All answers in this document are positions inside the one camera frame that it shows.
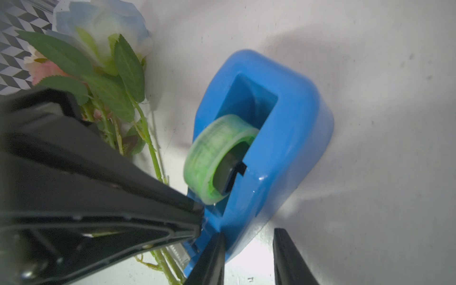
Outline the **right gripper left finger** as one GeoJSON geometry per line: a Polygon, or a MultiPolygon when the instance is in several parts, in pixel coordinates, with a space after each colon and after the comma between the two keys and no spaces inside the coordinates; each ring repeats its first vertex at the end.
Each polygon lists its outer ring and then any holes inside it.
{"type": "Polygon", "coordinates": [[[226,239],[213,235],[184,285],[224,285],[226,239]]]}

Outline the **artificial rose bouquet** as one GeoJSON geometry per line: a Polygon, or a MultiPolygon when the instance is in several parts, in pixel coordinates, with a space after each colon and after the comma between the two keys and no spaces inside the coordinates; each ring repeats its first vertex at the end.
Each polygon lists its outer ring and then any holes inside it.
{"type": "Polygon", "coordinates": [[[135,5],[73,1],[55,14],[51,31],[19,35],[33,48],[27,60],[33,89],[73,95],[83,121],[96,124],[108,146],[167,185],[140,106],[146,98],[144,69],[152,38],[135,5]]]}

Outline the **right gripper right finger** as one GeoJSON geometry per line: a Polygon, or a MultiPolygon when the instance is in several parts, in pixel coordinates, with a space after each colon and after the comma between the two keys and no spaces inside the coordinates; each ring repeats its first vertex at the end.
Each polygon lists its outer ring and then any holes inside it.
{"type": "Polygon", "coordinates": [[[273,252],[277,285],[319,285],[286,229],[274,229],[273,252]]]}

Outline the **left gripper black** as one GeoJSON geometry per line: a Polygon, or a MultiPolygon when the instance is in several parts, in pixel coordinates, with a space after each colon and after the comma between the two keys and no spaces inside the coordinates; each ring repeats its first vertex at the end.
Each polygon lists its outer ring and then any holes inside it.
{"type": "Polygon", "coordinates": [[[199,237],[203,208],[159,182],[51,89],[1,97],[1,283],[67,285],[199,237]]]}

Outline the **blue tape dispenser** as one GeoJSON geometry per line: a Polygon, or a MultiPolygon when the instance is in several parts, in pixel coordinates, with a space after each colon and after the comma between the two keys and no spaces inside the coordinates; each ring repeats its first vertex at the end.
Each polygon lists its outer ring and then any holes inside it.
{"type": "Polygon", "coordinates": [[[226,261],[239,254],[301,184],[326,151],[334,116],[307,77],[258,52],[231,55],[209,84],[195,116],[193,142],[212,122],[236,115],[259,129],[219,164],[214,186],[225,197],[204,206],[201,235],[184,243],[190,275],[213,235],[226,239],[226,261]]]}

